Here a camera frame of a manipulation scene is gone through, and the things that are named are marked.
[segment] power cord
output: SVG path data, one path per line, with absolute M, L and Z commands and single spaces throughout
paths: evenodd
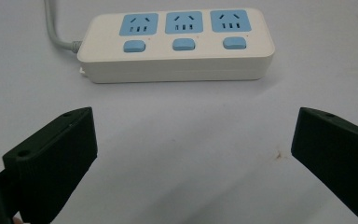
M 82 41 L 72 41 L 72 43 L 63 42 L 61 41 L 56 34 L 54 28 L 54 20 L 51 14 L 51 7 L 49 0 L 45 0 L 45 10 L 46 10 L 46 26 L 48 28 L 48 37 L 50 38 L 51 42 L 61 48 L 61 49 L 68 49 L 71 50 L 73 53 L 78 53 Z

